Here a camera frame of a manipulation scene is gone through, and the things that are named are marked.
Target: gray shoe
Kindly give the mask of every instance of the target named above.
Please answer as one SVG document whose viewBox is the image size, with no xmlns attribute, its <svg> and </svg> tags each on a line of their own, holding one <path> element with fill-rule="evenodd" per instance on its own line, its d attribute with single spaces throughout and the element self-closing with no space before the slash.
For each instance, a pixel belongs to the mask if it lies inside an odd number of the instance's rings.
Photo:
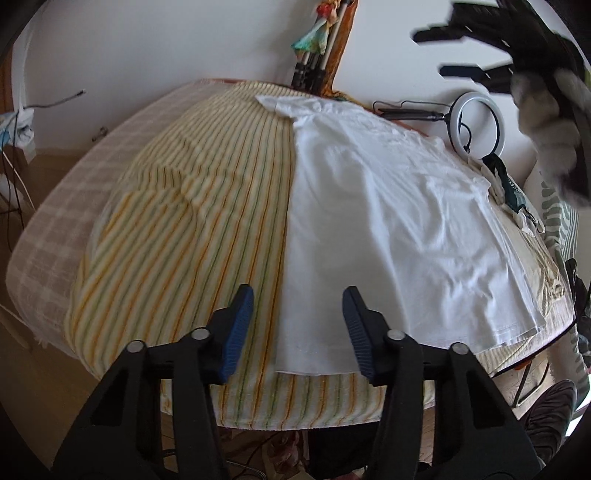
<svg viewBox="0 0 591 480">
<path fill-rule="evenodd" d="M 564 442 L 576 401 L 577 388 L 574 383 L 562 380 L 542 393 L 519 420 L 536 454 L 546 464 Z"/>
</svg>

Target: yellow striped fabric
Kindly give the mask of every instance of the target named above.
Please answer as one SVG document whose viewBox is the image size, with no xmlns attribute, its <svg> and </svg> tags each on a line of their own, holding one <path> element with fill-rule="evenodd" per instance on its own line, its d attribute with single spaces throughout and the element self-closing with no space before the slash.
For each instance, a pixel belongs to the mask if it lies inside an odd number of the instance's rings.
<svg viewBox="0 0 591 480">
<path fill-rule="evenodd" d="M 295 152 L 291 121 L 261 107 L 256 94 L 300 95 L 240 84 L 188 111 L 131 163 L 81 261 L 67 341 L 101 377 L 129 341 L 174 342 L 248 283 L 255 313 L 238 370 L 212 388 L 219 424 L 302 429 L 377 420 L 384 392 L 360 375 L 275 373 Z M 170 398 L 166 384 L 165 411 Z"/>
</svg>

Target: checkered blanket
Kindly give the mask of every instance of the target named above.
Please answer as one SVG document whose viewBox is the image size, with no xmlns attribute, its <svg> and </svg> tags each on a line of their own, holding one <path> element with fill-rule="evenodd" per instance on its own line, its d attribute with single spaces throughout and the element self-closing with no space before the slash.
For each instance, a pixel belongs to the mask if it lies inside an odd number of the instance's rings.
<svg viewBox="0 0 591 480">
<path fill-rule="evenodd" d="M 117 127 L 66 175 L 21 235 L 6 283 L 25 324 L 41 342 L 75 356 L 63 320 L 96 218 L 113 185 L 136 154 L 197 102 L 231 85 L 201 80 L 181 87 Z"/>
</svg>

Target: white cloth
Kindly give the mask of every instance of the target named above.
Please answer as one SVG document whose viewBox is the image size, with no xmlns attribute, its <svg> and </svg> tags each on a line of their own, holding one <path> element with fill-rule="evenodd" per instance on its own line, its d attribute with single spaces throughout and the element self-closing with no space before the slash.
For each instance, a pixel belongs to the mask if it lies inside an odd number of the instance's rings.
<svg viewBox="0 0 591 480">
<path fill-rule="evenodd" d="M 3 137 L 3 144 L 15 144 L 18 148 L 24 148 L 33 141 L 35 133 L 33 132 L 33 114 L 32 108 L 21 109 L 17 114 L 15 112 L 0 115 L 0 132 L 6 132 Z M 14 137 L 14 122 L 17 120 L 17 135 Z"/>
<path fill-rule="evenodd" d="M 358 371 L 343 320 L 357 286 L 391 328 L 475 353 L 544 326 L 488 202 L 489 182 L 421 137 L 351 103 L 258 97 L 294 118 L 294 181 L 276 369 Z"/>
</svg>

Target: plush toy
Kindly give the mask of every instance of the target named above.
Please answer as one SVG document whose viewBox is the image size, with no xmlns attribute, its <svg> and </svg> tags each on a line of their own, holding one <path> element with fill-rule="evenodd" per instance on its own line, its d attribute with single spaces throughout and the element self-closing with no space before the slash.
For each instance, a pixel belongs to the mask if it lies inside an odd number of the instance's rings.
<svg viewBox="0 0 591 480">
<path fill-rule="evenodd" d="M 322 2 L 316 8 L 318 20 L 312 29 L 298 41 L 292 44 L 291 48 L 297 54 L 302 52 L 319 53 L 321 55 L 326 51 L 330 27 L 339 19 L 337 10 L 341 0 L 327 0 Z"/>
</svg>

